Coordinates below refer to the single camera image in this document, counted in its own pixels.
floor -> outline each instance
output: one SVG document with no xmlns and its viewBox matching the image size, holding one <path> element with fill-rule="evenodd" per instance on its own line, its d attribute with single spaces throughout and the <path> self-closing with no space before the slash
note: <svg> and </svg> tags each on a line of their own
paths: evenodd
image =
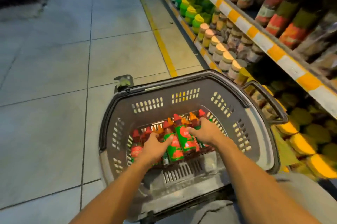
<svg viewBox="0 0 337 224">
<path fill-rule="evenodd" d="M 162 0 L 144 0 L 178 75 L 206 64 Z M 0 23 L 1 223 L 68 223 L 102 189 L 98 134 L 114 77 L 170 77 L 140 0 L 49 0 Z"/>
</svg>

forearm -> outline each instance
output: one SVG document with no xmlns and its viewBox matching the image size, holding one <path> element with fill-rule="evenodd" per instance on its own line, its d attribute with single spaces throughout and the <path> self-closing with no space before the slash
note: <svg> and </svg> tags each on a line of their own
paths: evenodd
<svg viewBox="0 0 337 224">
<path fill-rule="evenodd" d="M 245 220 L 250 224 L 319 223 L 225 137 L 217 149 L 226 166 Z"/>
<path fill-rule="evenodd" d="M 70 224 L 122 224 L 148 167 L 136 161 L 96 196 Z"/>
</svg>

shopping basket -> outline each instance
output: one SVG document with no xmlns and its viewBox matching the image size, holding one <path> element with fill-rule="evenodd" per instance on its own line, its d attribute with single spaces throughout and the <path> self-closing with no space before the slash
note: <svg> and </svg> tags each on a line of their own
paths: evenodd
<svg viewBox="0 0 337 224">
<path fill-rule="evenodd" d="M 123 87 L 116 92 L 103 118 L 99 151 L 103 180 L 111 183 L 131 164 L 132 131 L 156 126 L 174 114 L 204 110 L 219 129 L 261 168 L 275 174 L 280 161 L 271 123 L 288 121 L 286 113 L 262 86 L 250 82 L 279 114 L 267 121 L 259 107 L 234 82 L 214 70 Z M 131 205 L 128 221 L 136 222 L 170 209 L 189 207 L 203 196 L 230 184 L 217 152 L 197 157 L 167 168 L 152 168 L 145 175 Z"/>
</svg>

person's left arm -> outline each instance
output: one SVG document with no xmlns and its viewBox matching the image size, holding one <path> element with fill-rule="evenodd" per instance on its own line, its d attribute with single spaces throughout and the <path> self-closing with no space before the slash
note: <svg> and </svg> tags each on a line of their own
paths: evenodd
<svg viewBox="0 0 337 224">
<path fill-rule="evenodd" d="M 164 154 L 172 140 L 163 143 L 151 133 L 142 153 L 114 182 L 96 196 L 69 224 L 122 224 L 146 172 Z"/>
</svg>

black basket handle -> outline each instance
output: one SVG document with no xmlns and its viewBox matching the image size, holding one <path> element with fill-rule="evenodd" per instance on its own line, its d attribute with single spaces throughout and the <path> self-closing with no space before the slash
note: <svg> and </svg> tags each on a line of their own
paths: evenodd
<svg viewBox="0 0 337 224">
<path fill-rule="evenodd" d="M 279 119 L 276 120 L 268 120 L 269 124 L 285 124 L 288 122 L 288 115 L 281 107 L 281 105 L 276 101 L 276 99 L 258 82 L 256 81 L 249 81 L 248 83 L 242 86 L 242 89 L 247 88 L 248 86 L 253 86 L 255 90 L 257 90 L 263 97 L 267 100 L 270 106 L 273 107 L 275 112 L 278 114 Z"/>
</svg>

